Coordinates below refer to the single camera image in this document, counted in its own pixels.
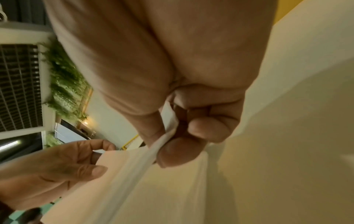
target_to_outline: black grid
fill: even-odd
[[[41,127],[37,45],[0,45],[0,132]]]

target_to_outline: light fixture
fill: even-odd
[[[11,143],[6,144],[6,145],[3,145],[3,146],[0,147],[0,151],[5,150],[5,149],[8,149],[8,148],[10,148],[10,147],[12,147],[12,146],[15,146],[15,145],[18,145],[18,144],[20,144],[20,141],[19,141],[19,140],[14,141],[14,142],[11,142]]]

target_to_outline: white fabric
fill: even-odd
[[[183,166],[151,165],[174,135],[178,120],[169,104],[162,111],[166,134],[147,149],[104,153],[108,167],[97,180],[77,188],[42,218],[46,224],[203,223],[207,154]]]

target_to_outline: hand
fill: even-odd
[[[59,41],[88,82],[151,145],[169,100],[180,119],[160,166],[199,155],[240,122],[276,0],[45,1]]]
[[[44,149],[0,165],[0,201],[14,210],[47,204],[79,181],[101,177],[107,168],[95,166],[100,153],[115,150],[107,140],[72,142]]]

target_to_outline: yellow surface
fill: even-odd
[[[274,24],[281,20],[286,14],[288,14],[295,6],[297,6],[303,0],[279,0],[278,10],[275,14]]]

